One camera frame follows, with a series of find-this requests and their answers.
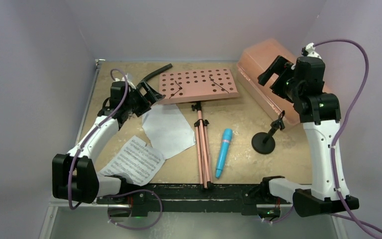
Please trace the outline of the pink perforated music stand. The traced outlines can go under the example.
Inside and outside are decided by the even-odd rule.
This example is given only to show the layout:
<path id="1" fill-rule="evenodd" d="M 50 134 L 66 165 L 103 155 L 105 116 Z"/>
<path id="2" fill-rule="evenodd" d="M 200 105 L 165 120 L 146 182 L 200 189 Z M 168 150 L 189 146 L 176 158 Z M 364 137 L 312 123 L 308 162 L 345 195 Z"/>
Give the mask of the pink perforated music stand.
<path id="1" fill-rule="evenodd" d="M 211 189 L 212 172 L 207 126 L 203 116 L 204 101 L 237 98 L 240 96 L 232 73 L 228 68 L 188 70 L 162 73 L 159 78 L 159 92 L 163 105 L 192 103 L 191 109 L 197 112 L 194 123 L 199 181 L 201 188 Z"/>

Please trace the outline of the black round microphone stand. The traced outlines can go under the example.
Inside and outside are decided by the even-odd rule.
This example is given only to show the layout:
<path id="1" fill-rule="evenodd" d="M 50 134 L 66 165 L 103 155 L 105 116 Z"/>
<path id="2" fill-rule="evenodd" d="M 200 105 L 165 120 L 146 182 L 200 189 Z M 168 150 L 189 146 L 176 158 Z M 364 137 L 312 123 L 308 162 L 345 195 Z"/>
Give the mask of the black round microphone stand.
<path id="1" fill-rule="evenodd" d="M 284 116 L 285 111 L 281 111 L 277 120 L 271 123 L 271 128 L 268 132 L 259 132 L 252 137 L 252 148 L 260 154 L 270 154 L 276 147 L 276 142 L 273 138 L 278 130 L 285 129 Z"/>

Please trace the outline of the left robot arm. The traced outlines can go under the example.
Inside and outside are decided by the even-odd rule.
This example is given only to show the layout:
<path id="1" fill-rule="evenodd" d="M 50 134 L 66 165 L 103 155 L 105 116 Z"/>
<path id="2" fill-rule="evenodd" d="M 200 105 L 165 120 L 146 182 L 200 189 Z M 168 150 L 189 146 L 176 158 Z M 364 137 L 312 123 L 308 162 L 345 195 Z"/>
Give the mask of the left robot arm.
<path id="1" fill-rule="evenodd" d="M 53 196 L 81 203 L 109 196 L 117 204 L 124 203 L 130 186 L 126 178 L 101 175 L 96 172 L 94 162 L 132 114 L 143 115 L 164 97 L 146 82 L 140 82 L 137 87 L 125 81 L 113 82 L 110 96 L 104 100 L 94 125 L 85 137 L 69 152 L 54 156 Z"/>

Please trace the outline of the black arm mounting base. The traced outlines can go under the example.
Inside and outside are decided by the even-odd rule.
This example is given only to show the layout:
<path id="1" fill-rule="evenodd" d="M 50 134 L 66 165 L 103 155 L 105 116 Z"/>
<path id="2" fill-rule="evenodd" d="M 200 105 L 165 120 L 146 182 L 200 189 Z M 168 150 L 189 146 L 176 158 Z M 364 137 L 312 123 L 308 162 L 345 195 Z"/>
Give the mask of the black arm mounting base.
<path id="1" fill-rule="evenodd" d="M 205 189 L 199 184 L 150 183 L 130 186 L 131 195 L 116 198 L 98 197 L 98 204 L 111 207 L 125 205 L 133 217 L 145 217 L 149 212 L 240 213 L 243 216 L 261 214 L 267 210 L 284 209 L 291 204 L 284 199 L 261 194 L 259 184 L 214 184 Z"/>

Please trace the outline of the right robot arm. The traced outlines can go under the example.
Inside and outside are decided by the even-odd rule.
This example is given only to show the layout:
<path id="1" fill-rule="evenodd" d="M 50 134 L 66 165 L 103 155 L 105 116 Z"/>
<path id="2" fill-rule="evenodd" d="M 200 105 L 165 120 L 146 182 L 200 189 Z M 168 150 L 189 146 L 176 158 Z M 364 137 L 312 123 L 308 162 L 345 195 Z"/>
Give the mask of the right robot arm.
<path id="1" fill-rule="evenodd" d="M 359 208 L 342 169 L 338 134 L 341 111 L 337 96 L 324 92 L 325 63 L 319 57 L 302 56 L 291 63 L 277 56 L 258 77 L 265 85 L 272 75 L 272 92 L 292 103 L 299 115 L 310 148 L 312 183 L 302 185 L 283 176 L 264 177 L 255 193 L 267 203 L 276 198 L 290 202 L 301 217 L 348 212 Z"/>

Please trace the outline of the black foam tube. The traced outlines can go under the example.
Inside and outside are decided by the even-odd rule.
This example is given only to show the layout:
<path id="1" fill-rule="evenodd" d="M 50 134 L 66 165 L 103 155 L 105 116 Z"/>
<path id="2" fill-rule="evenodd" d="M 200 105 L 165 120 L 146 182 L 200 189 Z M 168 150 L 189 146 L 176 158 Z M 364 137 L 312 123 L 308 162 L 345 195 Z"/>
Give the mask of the black foam tube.
<path id="1" fill-rule="evenodd" d="M 149 73 L 147 76 L 145 76 L 141 81 L 142 82 L 148 82 L 149 80 L 151 80 L 152 78 L 166 72 L 167 70 L 171 69 L 173 67 L 173 65 L 170 63 L 170 64 L 167 64 L 151 73 Z"/>

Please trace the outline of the blank white paper sheet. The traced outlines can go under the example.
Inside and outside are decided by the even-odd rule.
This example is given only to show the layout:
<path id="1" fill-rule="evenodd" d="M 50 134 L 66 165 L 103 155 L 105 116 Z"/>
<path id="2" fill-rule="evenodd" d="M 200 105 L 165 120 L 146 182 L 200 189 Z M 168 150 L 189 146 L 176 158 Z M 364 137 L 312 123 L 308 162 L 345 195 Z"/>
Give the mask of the blank white paper sheet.
<path id="1" fill-rule="evenodd" d="M 152 147 L 170 159 L 195 145 L 195 132 L 177 105 L 155 105 L 142 116 Z"/>

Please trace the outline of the printed sheet music page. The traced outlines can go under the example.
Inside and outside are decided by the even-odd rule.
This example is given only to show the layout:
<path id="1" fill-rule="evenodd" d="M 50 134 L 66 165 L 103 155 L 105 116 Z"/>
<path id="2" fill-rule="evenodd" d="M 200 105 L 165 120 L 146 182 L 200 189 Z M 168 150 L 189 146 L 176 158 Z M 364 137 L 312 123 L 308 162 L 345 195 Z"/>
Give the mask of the printed sheet music page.
<path id="1" fill-rule="evenodd" d="M 120 176 L 130 184 L 148 184 L 165 162 L 162 153 L 133 136 L 100 171 L 104 176 Z"/>

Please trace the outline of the blue toy microphone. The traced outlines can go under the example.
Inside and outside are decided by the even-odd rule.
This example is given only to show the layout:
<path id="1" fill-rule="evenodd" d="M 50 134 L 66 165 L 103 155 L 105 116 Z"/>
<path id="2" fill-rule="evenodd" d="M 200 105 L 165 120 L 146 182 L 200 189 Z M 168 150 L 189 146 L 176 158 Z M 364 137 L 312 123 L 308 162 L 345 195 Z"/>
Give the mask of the blue toy microphone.
<path id="1" fill-rule="evenodd" d="M 221 145 L 220 145 L 220 151 L 216 163 L 216 169 L 215 169 L 215 178 L 219 179 L 221 177 L 226 158 L 227 153 L 229 150 L 230 142 L 232 140 L 233 131 L 230 128 L 226 128 L 223 132 L 222 139 L 221 139 Z"/>

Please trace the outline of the aluminium frame rail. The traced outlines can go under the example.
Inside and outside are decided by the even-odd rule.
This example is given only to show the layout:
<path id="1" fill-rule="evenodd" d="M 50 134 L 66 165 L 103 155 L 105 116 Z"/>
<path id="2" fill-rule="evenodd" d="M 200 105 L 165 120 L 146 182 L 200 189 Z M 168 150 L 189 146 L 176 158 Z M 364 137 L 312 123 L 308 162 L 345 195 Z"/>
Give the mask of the aluminium frame rail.
<path id="1" fill-rule="evenodd" d="M 343 221 L 329 215 L 302 218 L 286 207 L 267 215 L 149 212 L 133 217 L 125 205 L 111 207 L 52 199 L 42 239 L 346 239 Z"/>

